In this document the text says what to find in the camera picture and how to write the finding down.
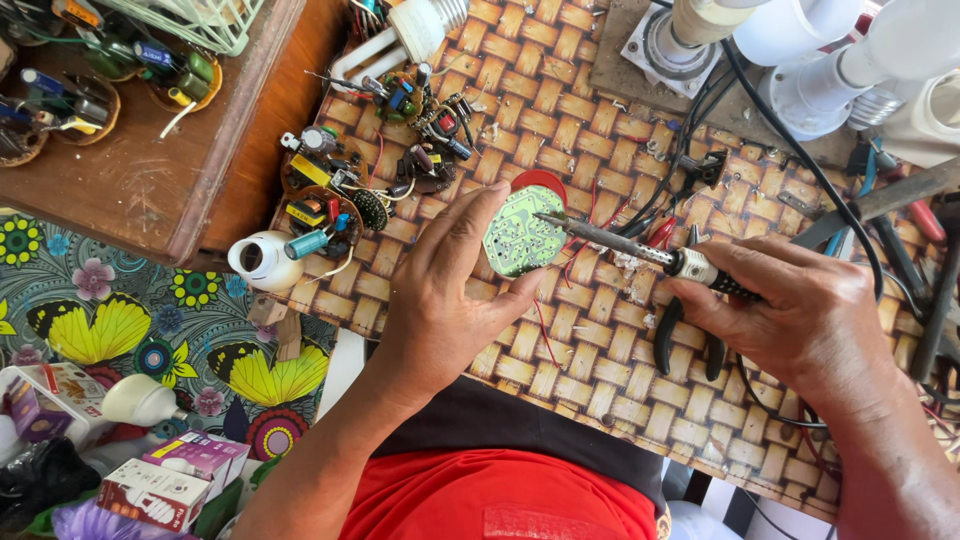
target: round circuit board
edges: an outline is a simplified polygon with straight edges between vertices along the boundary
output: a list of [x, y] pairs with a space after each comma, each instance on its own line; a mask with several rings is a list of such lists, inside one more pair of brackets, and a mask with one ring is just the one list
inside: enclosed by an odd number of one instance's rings
[[518, 278], [549, 264], [564, 247], [564, 230], [538, 219], [536, 212], [564, 212], [564, 202], [553, 190], [530, 185], [511, 193], [493, 216], [483, 247], [497, 274]]
[[357, 189], [353, 191], [352, 199], [360, 212], [364, 227], [374, 231], [383, 231], [387, 227], [387, 220], [390, 218], [387, 207], [383, 206], [383, 202], [372, 191]]

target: finger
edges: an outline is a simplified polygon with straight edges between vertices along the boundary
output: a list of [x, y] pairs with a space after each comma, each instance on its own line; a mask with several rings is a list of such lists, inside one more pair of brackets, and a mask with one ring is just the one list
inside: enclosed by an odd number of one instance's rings
[[446, 231], [437, 246], [427, 272], [443, 286], [445, 283], [463, 289], [464, 282], [476, 265], [484, 234], [493, 215], [510, 195], [510, 185], [495, 184], [483, 189], [467, 205]]
[[663, 286], [684, 304], [684, 319], [705, 331], [727, 340], [741, 333], [750, 316], [734, 309], [702, 283], [667, 278]]
[[804, 272], [799, 266], [736, 244], [704, 242], [692, 249], [706, 255], [714, 266], [772, 304], [795, 295], [796, 287], [792, 283]]
[[546, 268], [538, 268], [528, 272], [510, 283], [510, 288], [491, 300], [491, 311], [494, 320], [504, 327], [514, 323], [516, 319], [534, 303], [537, 287], [546, 276]]
[[420, 237], [417, 238], [417, 244], [414, 246], [414, 250], [410, 254], [410, 257], [416, 257], [418, 261], [422, 262], [422, 268], [420, 268], [421, 272], [426, 271], [430, 261], [433, 260], [434, 255], [437, 253], [437, 247], [440, 245], [440, 242], [444, 239], [446, 234], [450, 231], [450, 228], [453, 227], [453, 224], [456, 223], [457, 219], [460, 218], [460, 215], [463, 214], [464, 210], [470, 205], [473, 199], [477, 198], [481, 193], [488, 189], [504, 188], [501, 187], [502, 185], [506, 185], [507, 188], [509, 188], [509, 184], [499, 183], [491, 185], [490, 187], [474, 189], [470, 193], [460, 195], [457, 197], [457, 200], [453, 202], [453, 204], [441, 210], [441, 212], [433, 218], [433, 221], [430, 222], [430, 225], [427, 225], [426, 229], [423, 230], [423, 233], [420, 234]]
[[820, 267], [825, 262], [835, 260], [796, 244], [776, 239], [773, 236], [754, 236], [744, 240], [735, 240], [734, 244], [789, 262], [794, 266]]

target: wire cutter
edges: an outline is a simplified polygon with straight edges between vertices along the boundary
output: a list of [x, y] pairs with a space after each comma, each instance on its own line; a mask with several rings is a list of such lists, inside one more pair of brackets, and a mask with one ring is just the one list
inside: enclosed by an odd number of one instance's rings
[[[690, 235], [686, 239], [686, 247], [700, 242], [700, 228], [694, 225], [690, 228]], [[657, 325], [657, 334], [654, 335], [654, 361], [657, 370], [664, 375], [670, 375], [670, 335], [677, 323], [684, 319], [684, 305], [679, 298], [670, 301], [666, 307], [660, 323]], [[727, 356], [727, 346], [723, 340], [705, 331], [707, 335], [707, 349], [704, 352], [704, 361], [707, 363], [707, 380], [717, 380], [723, 369], [723, 361]]]

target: green circuit board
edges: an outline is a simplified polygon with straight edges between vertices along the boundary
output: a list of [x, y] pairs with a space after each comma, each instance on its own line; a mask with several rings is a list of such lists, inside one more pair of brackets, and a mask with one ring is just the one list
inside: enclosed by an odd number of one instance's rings
[[493, 217], [483, 246], [497, 274], [518, 278], [549, 264], [560, 253], [566, 233], [534, 217], [535, 212], [562, 213], [564, 202], [553, 190], [530, 185], [512, 193]]

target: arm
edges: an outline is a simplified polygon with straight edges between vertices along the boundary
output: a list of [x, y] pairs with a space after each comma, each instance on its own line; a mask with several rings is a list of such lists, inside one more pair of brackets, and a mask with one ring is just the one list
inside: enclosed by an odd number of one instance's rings
[[337, 538], [373, 451], [530, 308], [542, 270], [490, 302], [465, 292], [483, 235], [509, 194], [508, 183], [471, 191], [423, 231], [391, 280], [376, 352], [257, 489], [234, 538]]
[[766, 302], [721, 302], [699, 283], [666, 284], [686, 318], [811, 404], [844, 458], [844, 538], [956, 537], [960, 479], [926, 423], [880, 328], [869, 274], [771, 239], [697, 246]]

